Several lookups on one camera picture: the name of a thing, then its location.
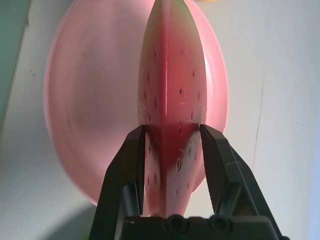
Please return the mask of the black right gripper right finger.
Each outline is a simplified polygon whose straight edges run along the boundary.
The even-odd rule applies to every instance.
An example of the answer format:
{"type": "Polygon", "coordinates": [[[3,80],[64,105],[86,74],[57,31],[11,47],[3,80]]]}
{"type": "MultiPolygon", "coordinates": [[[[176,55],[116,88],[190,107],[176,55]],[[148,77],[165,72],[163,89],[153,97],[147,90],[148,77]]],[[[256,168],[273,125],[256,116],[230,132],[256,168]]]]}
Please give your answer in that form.
{"type": "Polygon", "coordinates": [[[250,167],[220,131],[205,124],[199,131],[219,239],[284,239],[250,167]]]}

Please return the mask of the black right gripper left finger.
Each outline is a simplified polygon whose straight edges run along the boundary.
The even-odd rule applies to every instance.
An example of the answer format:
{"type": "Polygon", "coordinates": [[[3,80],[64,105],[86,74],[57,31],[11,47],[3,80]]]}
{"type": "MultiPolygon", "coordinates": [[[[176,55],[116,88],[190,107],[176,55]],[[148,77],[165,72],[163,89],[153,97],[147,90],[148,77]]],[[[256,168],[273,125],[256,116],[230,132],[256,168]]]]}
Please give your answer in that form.
{"type": "Polygon", "coordinates": [[[108,166],[89,238],[114,240],[119,213],[140,217],[144,206],[146,126],[132,130],[108,166]]]}

